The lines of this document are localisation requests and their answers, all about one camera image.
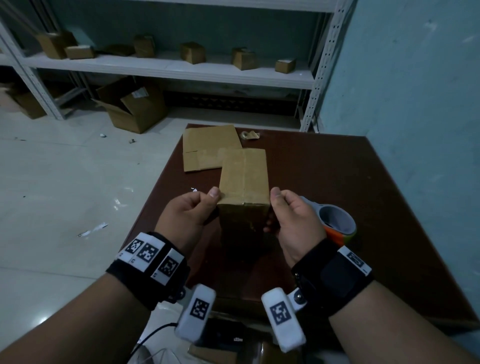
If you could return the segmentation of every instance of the white metal shelf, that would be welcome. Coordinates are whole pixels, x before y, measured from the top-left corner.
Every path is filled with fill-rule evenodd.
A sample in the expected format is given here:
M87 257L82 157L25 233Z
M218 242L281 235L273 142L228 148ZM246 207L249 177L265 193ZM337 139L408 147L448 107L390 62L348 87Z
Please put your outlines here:
M206 63L190 64L180 59L178 52L161 52L157 58L99 55L86 60L54 60L44 53L24 59L34 68L55 70L127 74L181 80L221 82L241 85L312 89L313 76L306 63L297 62L294 72L275 72L276 60L259 60L255 70L240 71L230 64L230 56L209 56Z
M6 54L0 53L0 66L11 66Z
M179 4L219 5L241 8L334 12L337 0L136 0Z

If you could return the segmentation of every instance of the black wrist strap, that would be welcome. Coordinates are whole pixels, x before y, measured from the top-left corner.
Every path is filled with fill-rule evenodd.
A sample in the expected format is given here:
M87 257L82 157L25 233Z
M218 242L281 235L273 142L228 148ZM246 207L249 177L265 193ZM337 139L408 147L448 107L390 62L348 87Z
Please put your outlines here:
M181 252L157 232L140 233L107 269L151 311L159 302L176 302L189 272Z
M346 246L339 249L325 239L294 265L292 273L305 299L331 316L373 281L371 270Z

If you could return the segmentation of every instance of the brown table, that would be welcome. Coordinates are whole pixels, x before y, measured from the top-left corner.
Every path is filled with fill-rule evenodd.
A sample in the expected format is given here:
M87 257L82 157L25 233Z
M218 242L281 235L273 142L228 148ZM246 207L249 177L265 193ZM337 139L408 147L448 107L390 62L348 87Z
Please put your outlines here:
M375 277L423 316L438 324L478 328L468 301L405 203L365 137L260 130L244 147L266 150L270 187L290 189L308 199L348 211L358 226L349 247ZM148 197L126 242L154 229L167 202L191 187L207 192L218 186L221 169L183 172L182 140ZM278 244L253 263L234 261L220 246L213 221L190 260L188 284L203 283L217 292L215 309L238 315L263 315L260 297L294 281Z

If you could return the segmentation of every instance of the tape roll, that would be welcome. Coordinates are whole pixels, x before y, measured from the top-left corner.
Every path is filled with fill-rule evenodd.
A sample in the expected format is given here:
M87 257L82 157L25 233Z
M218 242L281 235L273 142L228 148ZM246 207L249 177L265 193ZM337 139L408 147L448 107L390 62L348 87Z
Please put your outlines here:
M312 206L322 222L327 237L343 246L357 233L357 224L353 217L344 209L335 205L321 205L302 196L302 199Z

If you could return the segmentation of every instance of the paper scrap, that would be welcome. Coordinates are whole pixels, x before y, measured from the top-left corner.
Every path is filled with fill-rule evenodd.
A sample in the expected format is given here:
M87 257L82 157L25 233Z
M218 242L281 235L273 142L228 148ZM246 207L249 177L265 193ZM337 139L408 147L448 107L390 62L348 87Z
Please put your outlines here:
M87 236L87 235L91 234L91 233L94 232L94 231L103 229L103 228L106 227L106 226L108 226L108 224L107 224L106 222L102 222L101 224L95 226L93 229L88 230L88 231L85 231L85 232L82 232L81 234L78 234L77 236L78 236L79 238L81 238L82 236Z
M139 88L139 89L136 90L136 91L133 91L133 92L132 92L132 96L133 96L133 98L147 97L147 96L148 96L148 92L147 92L147 90L146 90L145 87L142 87L142 88Z
M260 134L254 132L253 130L251 132L241 132L240 137L243 140L249 140L249 139L260 139Z

